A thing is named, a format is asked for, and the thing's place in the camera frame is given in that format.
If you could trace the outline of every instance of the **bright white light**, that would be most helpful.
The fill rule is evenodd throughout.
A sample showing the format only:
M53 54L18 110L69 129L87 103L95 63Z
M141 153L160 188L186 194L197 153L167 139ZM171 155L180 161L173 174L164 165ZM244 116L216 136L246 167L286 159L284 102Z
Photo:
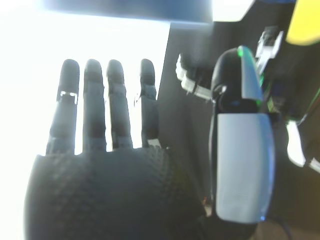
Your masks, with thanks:
M214 22L238 22L246 15L255 0L212 0Z
M139 85L140 61L147 58L153 62L155 84L159 88L169 28L168 23L155 21L67 15L31 7L28 11L8 7L0 14L1 239L24 239L26 186L36 154L43 154L46 149L63 61L74 59L80 66L75 149L79 153L87 60L98 60L104 77L109 60L122 63L131 126L134 126L133 103ZM131 136L138 147L141 132L132 127Z
M306 163L306 158L302 151L300 134L296 122L289 121L286 125L288 131L289 142L287 147L288 157L298 167L303 167Z

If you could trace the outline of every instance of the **yellow object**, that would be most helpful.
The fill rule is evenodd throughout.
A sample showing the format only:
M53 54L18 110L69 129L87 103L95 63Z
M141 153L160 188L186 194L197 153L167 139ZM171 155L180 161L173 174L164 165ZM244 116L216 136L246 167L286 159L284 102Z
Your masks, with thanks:
M302 46L320 41L320 0L296 2L286 41Z

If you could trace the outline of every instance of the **textured grip surface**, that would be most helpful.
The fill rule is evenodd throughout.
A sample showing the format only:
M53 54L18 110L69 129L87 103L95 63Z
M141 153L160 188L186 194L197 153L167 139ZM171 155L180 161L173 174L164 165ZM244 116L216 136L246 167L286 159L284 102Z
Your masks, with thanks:
M38 156L25 200L26 240L171 239L204 215L192 182L160 148Z

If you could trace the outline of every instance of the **black finger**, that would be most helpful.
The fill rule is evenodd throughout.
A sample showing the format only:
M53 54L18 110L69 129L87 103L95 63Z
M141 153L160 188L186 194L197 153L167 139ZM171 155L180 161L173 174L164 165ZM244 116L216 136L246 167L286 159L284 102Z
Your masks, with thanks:
M79 75L78 63L72 59L65 60L61 68L57 106L46 146L47 155L75 152Z
M156 143L159 136L155 68L153 63L148 59L141 61L140 84L141 93L139 101L141 101L142 146L148 147L151 141Z
M101 65L94 59L85 66L83 100L83 151L105 151L104 84Z
M106 76L109 83L109 102L111 117L112 146L116 148L132 148L130 119L124 70L117 60L111 60Z

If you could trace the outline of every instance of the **textured black palm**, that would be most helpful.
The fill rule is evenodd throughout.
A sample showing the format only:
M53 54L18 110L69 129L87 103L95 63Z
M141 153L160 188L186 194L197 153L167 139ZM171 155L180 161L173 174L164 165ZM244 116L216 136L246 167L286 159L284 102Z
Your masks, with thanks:
M73 97L79 93L79 66L73 60L63 64L46 156L36 158L28 184L26 240L181 239L177 230L205 214L193 183L177 164L183 159L148 146L158 137L159 117L153 65L146 59L141 64L144 147L132 148L123 70L112 60L107 77L113 152L106 152L103 78L100 64L91 59L84 73L80 155L74 155Z

